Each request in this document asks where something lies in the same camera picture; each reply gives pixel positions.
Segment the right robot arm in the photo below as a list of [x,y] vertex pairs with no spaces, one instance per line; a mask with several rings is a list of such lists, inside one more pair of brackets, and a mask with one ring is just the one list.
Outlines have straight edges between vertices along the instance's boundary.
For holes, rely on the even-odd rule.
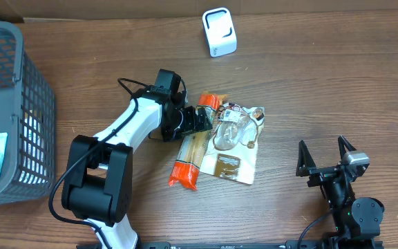
[[[298,144],[296,175],[307,176],[308,187],[319,187],[329,211],[309,224],[299,236],[297,248],[383,248],[380,235],[385,207],[371,197],[357,198],[352,183],[366,172],[369,156],[356,149],[344,136],[338,137],[340,161],[318,168],[304,141]],[[304,240],[316,224],[331,216],[336,230],[326,232],[319,241]]]

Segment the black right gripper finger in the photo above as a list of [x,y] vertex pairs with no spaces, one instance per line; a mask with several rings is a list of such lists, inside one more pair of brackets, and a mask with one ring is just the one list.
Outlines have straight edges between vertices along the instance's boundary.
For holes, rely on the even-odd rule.
[[350,144],[350,142],[342,135],[338,137],[339,153],[343,158],[347,152],[356,151],[357,149]]
[[311,172],[316,169],[316,164],[303,140],[298,144],[298,162],[296,170],[298,172]]

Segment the orange pasta package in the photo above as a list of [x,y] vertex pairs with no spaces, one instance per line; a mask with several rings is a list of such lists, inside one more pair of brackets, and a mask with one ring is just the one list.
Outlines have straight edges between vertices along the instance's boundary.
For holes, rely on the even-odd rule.
[[205,122],[209,121],[211,128],[184,137],[169,176],[169,186],[180,183],[187,189],[197,190],[196,182],[208,147],[209,135],[214,127],[214,118],[217,110],[226,99],[227,94],[218,95],[208,91],[204,91],[201,94],[196,105],[195,114],[198,118],[204,117]]

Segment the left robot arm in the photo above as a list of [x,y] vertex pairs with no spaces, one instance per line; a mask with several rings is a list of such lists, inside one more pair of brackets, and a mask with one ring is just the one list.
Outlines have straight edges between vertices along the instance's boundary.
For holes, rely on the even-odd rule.
[[74,219],[65,223],[93,229],[96,248],[141,248],[127,212],[131,203],[133,154],[154,130],[171,142],[211,129],[203,108],[187,105],[187,88],[175,72],[161,69],[153,85],[141,84],[126,111],[93,137],[78,135],[70,145],[66,171],[57,181],[61,204]]

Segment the white brown bread bag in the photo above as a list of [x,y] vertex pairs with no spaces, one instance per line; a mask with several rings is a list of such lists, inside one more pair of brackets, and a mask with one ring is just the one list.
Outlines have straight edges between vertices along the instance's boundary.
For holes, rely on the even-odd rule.
[[264,124],[263,107],[248,108],[229,102],[221,105],[200,172],[251,185]]

